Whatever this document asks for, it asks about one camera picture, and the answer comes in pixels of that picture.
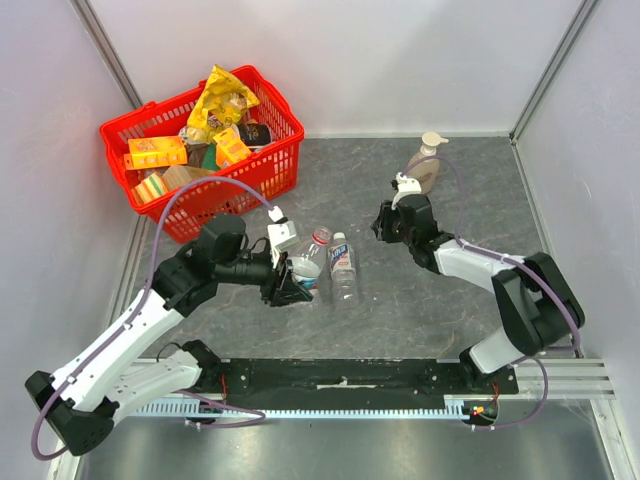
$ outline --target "yellow snack bag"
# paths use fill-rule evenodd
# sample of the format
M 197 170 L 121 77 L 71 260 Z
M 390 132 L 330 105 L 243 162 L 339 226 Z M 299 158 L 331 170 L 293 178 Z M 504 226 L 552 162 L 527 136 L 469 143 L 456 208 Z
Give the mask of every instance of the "yellow snack bag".
M 213 136 L 238 123 L 258 97 L 232 73 L 214 65 L 207 84 L 187 120 L 187 137 L 211 143 Z

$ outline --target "dark can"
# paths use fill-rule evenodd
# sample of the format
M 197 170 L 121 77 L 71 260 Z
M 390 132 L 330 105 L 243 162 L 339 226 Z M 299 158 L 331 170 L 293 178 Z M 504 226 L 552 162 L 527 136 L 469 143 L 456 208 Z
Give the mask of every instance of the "dark can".
M 271 130 L 261 123 L 231 125 L 247 147 L 264 147 L 271 143 Z

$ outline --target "orange box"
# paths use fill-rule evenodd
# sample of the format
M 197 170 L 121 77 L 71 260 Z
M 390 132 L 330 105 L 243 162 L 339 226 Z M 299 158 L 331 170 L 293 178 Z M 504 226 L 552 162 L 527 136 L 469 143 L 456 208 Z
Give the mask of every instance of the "orange box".
M 216 142 L 216 164 L 221 169 L 241 162 L 251 155 L 249 147 L 231 127 L 215 135 L 213 141 Z
M 159 168 L 187 163 L 182 139 L 173 137 L 130 138 L 129 153 L 124 155 L 127 170 Z

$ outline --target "white cable clip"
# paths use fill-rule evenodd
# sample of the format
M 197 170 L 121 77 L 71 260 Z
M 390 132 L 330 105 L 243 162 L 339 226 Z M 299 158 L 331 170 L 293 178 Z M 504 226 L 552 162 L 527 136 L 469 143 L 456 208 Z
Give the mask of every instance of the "white cable clip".
M 422 187 L 420 186 L 420 182 L 418 182 L 415 178 L 409 178 L 402 173 L 396 174 L 396 183 L 398 184 L 398 193 L 396 193 L 395 197 L 393 197 L 393 201 L 391 202 L 391 210 L 396 209 L 397 203 L 403 197 L 407 195 L 415 195 L 422 193 Z
M 278 206 L 274 206 L 271 210 L 269 210 L 269 218 L 274 222 L 278 222 L 284 218 L 284 213 Z

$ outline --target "soap dispenser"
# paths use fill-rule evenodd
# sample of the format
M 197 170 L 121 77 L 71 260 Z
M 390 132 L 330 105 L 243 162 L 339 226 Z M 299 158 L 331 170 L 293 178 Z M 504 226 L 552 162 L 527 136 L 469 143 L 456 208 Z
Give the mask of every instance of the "soap dispenser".
M 422 135 L 422 146 L 420 150 L 411 157 L 407 165 L 407 176 L 415 178 L 420 182 L 422 193 L 429 193 L 433 188 L 433 183 L 436 181 L 436 176 L 440 169 L 440 160 L 437 158 L 431 158 L 422 162 L 421 160 L 425 157 L 435 155 L 438 145 L 441 143 L 449 143 L 449 140 L 442 138 L 436 132 L 425 133 Z

